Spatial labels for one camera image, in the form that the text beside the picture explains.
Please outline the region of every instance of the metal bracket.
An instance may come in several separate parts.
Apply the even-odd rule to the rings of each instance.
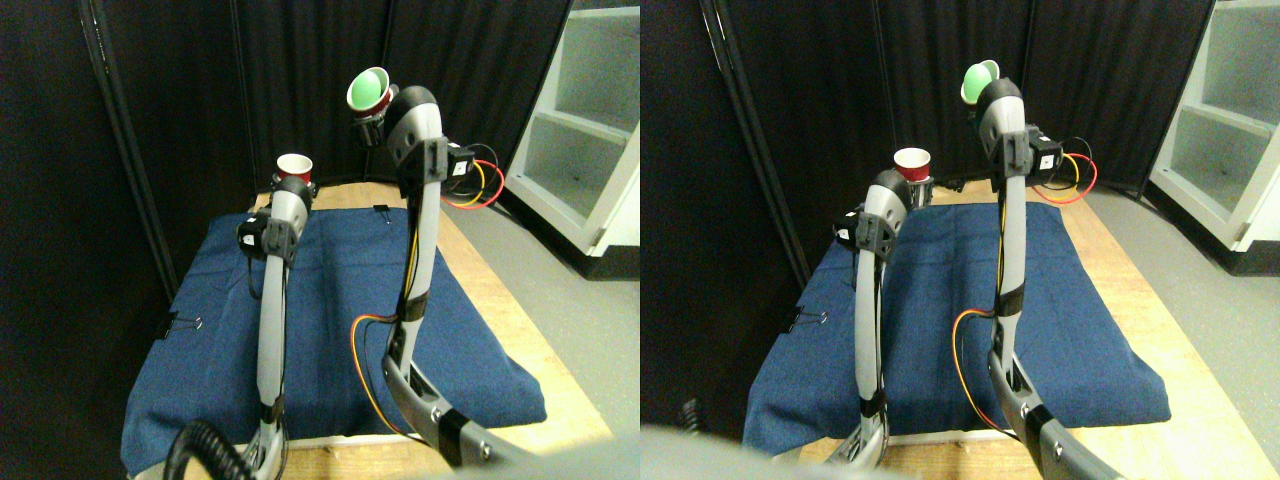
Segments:
[[[293,225],[280,219],[268,219],[262,230],[262,252],[284,259],[284,265],[292,268],[298,255],[298,233]]]
[[[814,320],[800,320],[801,316],[814,317]],[[804,305],[796,305],[795,307],[791,308],[791,315],[787,316],[787,320],[782,323],[782,329],[778,330],[778,334],[791,333],[792,330],[796,329],[796,326],[800,325],[808,325],[808,324],[822,325],[826,323],[827,323],[827,312],[810,314],[804,311]]]
[[[893,228],[888,225],[888,221],[883,216],[865,211],[858,214],[858,230],[854,237],[854,244],[858,248],[886,259],[893,251],[896,239],[897,232],[893,232]]]

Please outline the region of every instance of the robotic arm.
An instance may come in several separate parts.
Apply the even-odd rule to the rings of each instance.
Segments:
[[[353,128],[365,147],[385,146],[396,165],[410,214],[410,251],[396,325],[383,357],[383,372],[404,420],[453,467],[530,457],[471,421],[449,403],[413,365],[413,342],[422,325],[435,262],[440,183],[465,175],[470,161],[451,154],[435,96],[424,87],[398,90],[387,72],[370,68],[347,91],[356,113]],[[390,131],[384,136],[384,125]]]
[[[211,424],[202,420],[187,424],[169,448],[166,480],[182,479],[191,457],[198,458],[216,479],[271,480],[284,472],[282,452],[288,440],[284,428],[285,288],[312,196],[306,180],[284,177],[271,192],[271,204],[236,232],[244,255],[266,261],[257,340],[257,393],[262,406],[257,433],[244,452],[237,453]]]
[[[1014,82],[1000,78],[995,61],[969,69],[961,97],[975,106],[978,137],[987,159],[996,166],[992,186],[1000,188],[1004,183],[1000,189],[1001,270],[992,348],[987,358],[1000,410],[1046,479],[1119,479],[1119,472],[1053,419],[1014,351],[1027,265],[1027,187],[1044,183],[1056,168],[1061,147],[1047,143],[1048,138],[1036,125],[1025,123],[1021,92]]]
[[[918,188],[923,198],[924,188]],[[854,468],[870,468],[881,462],[888,445],[888,419],[884,402],[884,376],[881,374],[879,324],[881,284],[884,265],[893,252],[897,232],[915,205],[913,186],[896,170],[876,177],[867,202],[836,221],[836,241],[856,255],[854,270],[854,348],[858,380],[858,429],[827,460]]]

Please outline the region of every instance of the black clip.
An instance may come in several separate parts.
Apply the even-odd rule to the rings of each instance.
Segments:
[[[187,325],[174,328],[173,325],[178,324],[178,323],[183,323],[183,324],[187,324]],[[183,319],[180,316],[174,316],[173,319],[170,319],[166,324],[163,324],[161,326],[164,326],[164,329],[156,332],[156,338],[159,338],[159,339],[163,340],[163,339],[169,338],[170,333],[174,333],[174,332],[178,332],[178,330],[200,330],[201,326],[205,326],[205,320],[202,320],[198,316],[195,317],[195,319]]]
[[[817,320],[800,320],[801,316],[813,316],[817,317]],[[778,334],[791,333],[791,330],[795,330],[797,325],[808,325],[808,324],[820,325],[826,323],[827,323],[827,312],[809,314],[804,311],[804,305],[796,305],[794,308],[791,308],[791,315],[787,316],[787,320],[782,323],[782,328],[778,330]]]
[[[383,220],[387,220],[388,225],[392,224],[392,215],[389,214],[389,211],[392,211],[392,209],[389,206],[387,206],[387,205],[374,205],[374,211],[376,211],[379,214],[383,214]]]

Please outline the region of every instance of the gray floor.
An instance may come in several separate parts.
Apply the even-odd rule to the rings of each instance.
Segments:
[[[1231,276],[1149,204],[1110,191],[1088,202],[1280,470],[1280,278]]]
[[[588,282],[500,207],[445,209],[614,435],[640,431],[640,283]]]

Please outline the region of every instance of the black backdrop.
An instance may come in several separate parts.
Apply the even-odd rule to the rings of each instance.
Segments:
[[[10,479],[123,475],[128,393],[207,223],[284,152],[320,184],[365,177],[343,99],[360,70],[431,88],[445,133],[506,163],[570,1],[0,4]]]
[[[831,219],[863,201],[892,152],[928,150],[943,180],[989,177],[959,99],[970,64],[998,61],[1030,122],[1091,140],[1100,182],[1140,191],[1212,1],[705,5],[705,18],[692,1],[644,6],[641,421],[677,424],[699,398],[707,431],[740,438],[772,326],[805,282],[790,262],[817,265]],[[724,76],[719,28],[741,60]],[[733,99],[751,104],[737,111],[754,110],[758,133]],[[774,178],[753,173],[755,143]],[[788,229],[795,248],[778,234]]]
[[[0,9],[0,477],[119,477],[168,298],[74,1]]]

